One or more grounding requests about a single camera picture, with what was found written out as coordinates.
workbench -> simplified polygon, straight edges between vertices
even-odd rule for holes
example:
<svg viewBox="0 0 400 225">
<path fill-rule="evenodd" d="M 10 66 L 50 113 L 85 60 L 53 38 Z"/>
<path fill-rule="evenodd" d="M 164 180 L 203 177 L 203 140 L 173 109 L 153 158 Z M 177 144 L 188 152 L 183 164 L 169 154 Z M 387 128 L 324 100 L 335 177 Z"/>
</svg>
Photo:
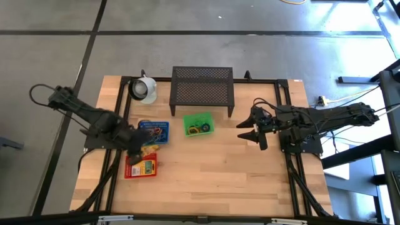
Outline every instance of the workbench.
<svg viewBox="0 0 400 225">
<path fill-rule="evenodd" d="M 97 108 L 115 110 L 121 79 L 125 78 L 104 77 Z M 256 143 L 237 137 L 238 134 L 251 129 L 236 128 L 237 124 L 248 118 L 254 98 L 264 98 L 276 105 L 276 88 L 282 96 L 284 90 L 277 84 L 261 81 L 246 83 L 242 80 L 245 79 L 236 79 L 234 82 L 235 110 L 230 118 L 224 107 L 202 106 L 176 106 L 175 116 L 171 116 L 171 83 L 168 78 L 156 80 L 157 100 L 150 105 L 135 100 L 127 103 L 128 85 L 122 86 L 122 102 L 118 104 L 120 115 L 122 116 L 124 111 L 129 112 L 127 118 L 135 127 L 142 119 L 168 121 L 170 137 L 169 144 L 161 146 L 157 152 L 158 169 L 155 177 L 125 179 L 126 151 L 122 153 L 111 213 L 226 217 L 294 216 L 288 172 L 278 134 L 268 133 L 268 149 L 260 151 Z M 287 84 L 291 104 L 308 107 L 303 82 L 287 80 Z M 286 103 L 284 97 L 279 101 L 282 101 L 282 104 Z M 203 112 L 212 114 L 215 131 L 208 135 L 186 137 L 183 116 Z M 71 210 L 78 208 L 98 184 L 104 152 L 105 149 L 96 149 L 82 159 Z M 113 160 L 115 152 L 116 150 L 112 150 L 110 161 Z M 308 188 L 323 208 L 332 214 L 321 160 L 312 154 L 301 156 Z M 106 207 L 108 189 L 109 184 L 102 193 L 100 210 Z M 298 187 L 297 197 L 300 213 L 304 214 L 303 196 Z"/>
</svg>

blue box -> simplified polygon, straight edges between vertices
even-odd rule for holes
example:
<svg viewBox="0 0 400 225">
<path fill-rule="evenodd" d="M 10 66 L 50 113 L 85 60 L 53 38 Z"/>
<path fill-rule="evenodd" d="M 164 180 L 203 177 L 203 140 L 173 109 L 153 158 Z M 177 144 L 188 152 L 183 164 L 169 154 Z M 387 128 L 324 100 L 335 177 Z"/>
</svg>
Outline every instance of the blue box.
<svg viewBox="0 0 400 225">
<path fill-rule="evenodd" d="M 143 121 L 139 123 L 140 129 L 147 129 L 151 133 L 151 141 L 143 146 L 153 144 L 167 144 L 169 141 L 169 122 Z"/>
</svg>

